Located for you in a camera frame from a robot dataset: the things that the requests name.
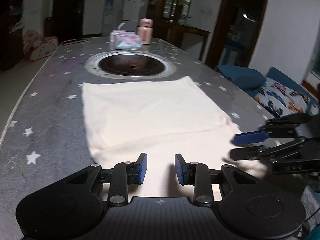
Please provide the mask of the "cream white garment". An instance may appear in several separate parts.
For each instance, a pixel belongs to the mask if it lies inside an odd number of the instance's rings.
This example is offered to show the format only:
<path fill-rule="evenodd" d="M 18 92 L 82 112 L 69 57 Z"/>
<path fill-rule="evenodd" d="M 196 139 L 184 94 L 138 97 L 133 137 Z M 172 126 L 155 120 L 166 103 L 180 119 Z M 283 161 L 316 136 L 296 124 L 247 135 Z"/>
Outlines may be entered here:
<path fill-rule="evenodd" d="M 84 83 L 82 104 L 89 153 L 103 168 L 148 158 L 142 185 L 130 197 L 192 197 L 178 183 L 174 157 L 218 169 L 229 163 L 240 129 L 188 76 L 174 81 Z"/>

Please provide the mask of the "pink thermos jug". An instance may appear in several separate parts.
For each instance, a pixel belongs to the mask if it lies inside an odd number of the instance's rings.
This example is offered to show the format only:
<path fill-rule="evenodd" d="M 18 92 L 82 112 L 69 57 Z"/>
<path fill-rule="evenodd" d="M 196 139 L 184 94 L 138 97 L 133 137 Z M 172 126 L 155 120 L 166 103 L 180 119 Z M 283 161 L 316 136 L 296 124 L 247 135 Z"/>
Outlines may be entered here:
<path fill-rule="evenodd" d="M 141 18 L 137 29 L 137 34 L 140 37 L 142 44 L 150 44 L 152 31 L 153 31 L 153 20 L 148 18 Z"/>

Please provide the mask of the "white refrigerator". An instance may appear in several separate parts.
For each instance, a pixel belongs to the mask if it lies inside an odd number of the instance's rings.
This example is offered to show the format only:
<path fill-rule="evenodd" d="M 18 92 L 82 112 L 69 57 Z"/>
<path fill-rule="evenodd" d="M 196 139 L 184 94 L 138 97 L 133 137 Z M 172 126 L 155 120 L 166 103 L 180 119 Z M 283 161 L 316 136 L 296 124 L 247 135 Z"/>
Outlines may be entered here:
<path fill-rule="evenodd" d="M 142 0 L 124 0 L 122 27 L 125 31 L 136 31 Z"/>

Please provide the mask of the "round black induction cooker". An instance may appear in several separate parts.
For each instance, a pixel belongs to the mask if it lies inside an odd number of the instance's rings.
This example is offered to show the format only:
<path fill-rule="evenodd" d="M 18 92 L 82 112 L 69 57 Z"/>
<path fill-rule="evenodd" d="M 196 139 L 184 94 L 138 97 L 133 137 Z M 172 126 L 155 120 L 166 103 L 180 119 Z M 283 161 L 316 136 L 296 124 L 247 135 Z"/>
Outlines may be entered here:
<path fill-rule="evenodd" d="M 85 69 L 96 76 L 115 80 L 148 80 L 169 77 L 177 71 L 166 58 L 138 50 L 117 50 L 95 54 Z"/>

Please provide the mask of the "dark wooden side table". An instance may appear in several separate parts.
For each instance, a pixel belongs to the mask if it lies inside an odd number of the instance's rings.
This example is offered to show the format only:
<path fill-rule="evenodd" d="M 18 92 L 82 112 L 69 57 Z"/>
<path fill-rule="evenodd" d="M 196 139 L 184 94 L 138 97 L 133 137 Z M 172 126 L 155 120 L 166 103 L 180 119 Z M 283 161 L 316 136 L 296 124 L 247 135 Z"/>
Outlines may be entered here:
<path fill-rule="evenodd" d="M 197 27 L 185 24 L 165 22 L 168 29 L 167 42 L 173 44 L 181 50 L 193 50 L 197 48 L 197 55 L 200 61 L 203 60 L 204 50 L 208 41 L 210 32 Z"/>

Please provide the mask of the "blue covered sofa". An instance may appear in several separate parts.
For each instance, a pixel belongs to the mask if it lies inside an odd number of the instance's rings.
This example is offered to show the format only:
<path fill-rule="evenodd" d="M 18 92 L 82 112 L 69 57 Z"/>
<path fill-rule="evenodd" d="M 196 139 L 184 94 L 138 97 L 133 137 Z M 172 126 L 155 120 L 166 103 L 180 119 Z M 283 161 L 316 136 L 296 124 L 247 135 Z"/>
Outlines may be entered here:
<path fill-rule="evenodd" d="M 219 65 L 216 71 L 274 117 L 295 113 L 319 114 L 318 101 L 277 68 L 270 68 L 266 76 L 255 69 L 234 65 Z"/>

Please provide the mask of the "pink patterned child seat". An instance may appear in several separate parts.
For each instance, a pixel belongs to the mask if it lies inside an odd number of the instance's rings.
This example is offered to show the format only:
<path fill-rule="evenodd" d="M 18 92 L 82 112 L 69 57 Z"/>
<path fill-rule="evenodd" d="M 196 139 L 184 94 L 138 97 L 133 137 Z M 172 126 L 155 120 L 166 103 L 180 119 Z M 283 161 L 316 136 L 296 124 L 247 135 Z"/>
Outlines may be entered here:
<path fill-rule="evenodd" d="M 28 30 L 23 35 L 23 52 L 25 58 L 34 62 L 52 55 L 58 48 L 56 37 L 42 37 L 35 30 Z"/>

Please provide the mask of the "colourful patterned cushion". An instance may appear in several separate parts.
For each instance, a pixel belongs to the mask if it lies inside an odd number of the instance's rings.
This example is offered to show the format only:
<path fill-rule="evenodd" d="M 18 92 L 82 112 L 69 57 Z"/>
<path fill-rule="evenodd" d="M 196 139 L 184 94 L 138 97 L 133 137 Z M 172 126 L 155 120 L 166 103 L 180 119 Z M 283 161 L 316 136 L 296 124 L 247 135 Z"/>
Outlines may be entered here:
<path fill-rule="evenodd" d="M 303 93 L 268 77 L 254 100 L 276 118 L 295 113 L 306 113 L 310 103 L 310 98 Z"/>

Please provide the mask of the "water dispenser with blue bottle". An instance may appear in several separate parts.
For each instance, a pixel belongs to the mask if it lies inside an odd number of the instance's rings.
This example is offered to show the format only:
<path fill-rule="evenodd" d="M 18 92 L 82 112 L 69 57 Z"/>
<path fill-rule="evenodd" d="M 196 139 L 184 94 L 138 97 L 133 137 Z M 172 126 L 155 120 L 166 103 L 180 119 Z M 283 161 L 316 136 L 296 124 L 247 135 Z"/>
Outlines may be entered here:
<path fill-rule="evenodd" d="M 102 22 L 102 35 L 109 36 L 113 30 L 114 0 L 105 0 Z"/>

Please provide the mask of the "grey star patterned tablecloth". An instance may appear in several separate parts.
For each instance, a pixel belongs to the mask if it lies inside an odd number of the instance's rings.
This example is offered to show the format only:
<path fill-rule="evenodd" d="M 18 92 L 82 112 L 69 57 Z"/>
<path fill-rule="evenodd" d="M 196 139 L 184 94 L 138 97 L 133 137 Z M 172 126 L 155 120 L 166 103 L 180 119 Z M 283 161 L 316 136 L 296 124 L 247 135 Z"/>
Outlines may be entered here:
<path fill-rule="evenodd" d="M 86 61 L 110 49 L 106 37 L 60 45 L 23 91 L 1 136 L 1 239 L 21 239 L 15 210 L 28 194 L 92 163 L 86 146 L 81 84 L 110 83 L 85 70 Z M 236 123 L 256 130 L 271 118 L 221 74 L 163 40 L 147 51 L 176 66 L 170 80 L 191 77 Z"/>

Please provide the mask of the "dark wooden display cabinet right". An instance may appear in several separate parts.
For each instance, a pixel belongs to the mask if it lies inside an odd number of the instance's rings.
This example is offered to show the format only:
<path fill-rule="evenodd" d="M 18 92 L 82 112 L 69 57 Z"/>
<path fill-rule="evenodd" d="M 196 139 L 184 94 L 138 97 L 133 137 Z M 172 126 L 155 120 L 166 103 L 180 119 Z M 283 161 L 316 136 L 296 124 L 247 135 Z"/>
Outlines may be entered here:
<path fill-rule="evenodd" d="M 192 0 L 149 0 L 146 17 L 153 20 L 153 27 L 170 23 L 186 25 Z"/>

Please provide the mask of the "tissue pack in plastic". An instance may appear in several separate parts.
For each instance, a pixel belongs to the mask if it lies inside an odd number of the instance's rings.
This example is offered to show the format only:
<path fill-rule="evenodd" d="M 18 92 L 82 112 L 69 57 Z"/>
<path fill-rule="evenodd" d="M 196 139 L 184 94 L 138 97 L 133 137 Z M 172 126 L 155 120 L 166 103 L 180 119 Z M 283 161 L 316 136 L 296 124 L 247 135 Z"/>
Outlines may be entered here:
<path fill-rule="evenodd" d="M 135 31 L 125 31 L 122 27 L 125 25 L 121 22 L 117 29 L 111 31 L 110 42 L 115 49 L 140 49 L 142 47 L 142 40 Z"/>

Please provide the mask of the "dark wooden door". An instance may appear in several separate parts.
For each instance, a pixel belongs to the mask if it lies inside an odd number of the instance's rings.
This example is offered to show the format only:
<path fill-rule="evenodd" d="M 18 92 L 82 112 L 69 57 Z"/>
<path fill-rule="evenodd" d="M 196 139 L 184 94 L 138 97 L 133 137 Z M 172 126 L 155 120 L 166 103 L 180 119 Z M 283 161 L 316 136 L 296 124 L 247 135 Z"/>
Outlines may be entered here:
<path fill-rule="evenodd" d="M 58 42 L 82 37 L 85 0 L 53 0 L 52 19 Z"/>

